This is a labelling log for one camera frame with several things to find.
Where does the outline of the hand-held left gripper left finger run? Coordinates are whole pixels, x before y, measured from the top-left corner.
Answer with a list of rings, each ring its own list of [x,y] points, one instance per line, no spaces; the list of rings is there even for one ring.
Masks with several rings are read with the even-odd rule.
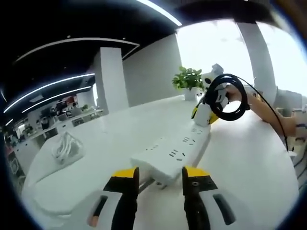
[[[102,190],[86,196],[73,209],[68,230],[131,230],[137,212],[139,168],[115,172]]]

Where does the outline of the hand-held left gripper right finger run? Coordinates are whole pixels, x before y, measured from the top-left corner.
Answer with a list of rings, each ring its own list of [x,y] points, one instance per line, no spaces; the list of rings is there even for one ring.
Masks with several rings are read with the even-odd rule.
[[[219,188],[211,175],[199,168],[182,168],[184,210],[190,230],[259,230],[242,200]]]

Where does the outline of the person's right hand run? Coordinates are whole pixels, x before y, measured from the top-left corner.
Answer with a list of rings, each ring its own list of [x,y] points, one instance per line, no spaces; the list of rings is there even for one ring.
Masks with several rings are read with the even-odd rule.
[[[229,102],[234,102],[234,101],[242,101],[242,94],[239,92],[239,90],[233,86],[233,85],[227,85],[226,86],[226,91],[228,93],[228,100]],[[246,92],[247,99],[248,99],[248,104],[252,103],[253,100],[253,95]]]

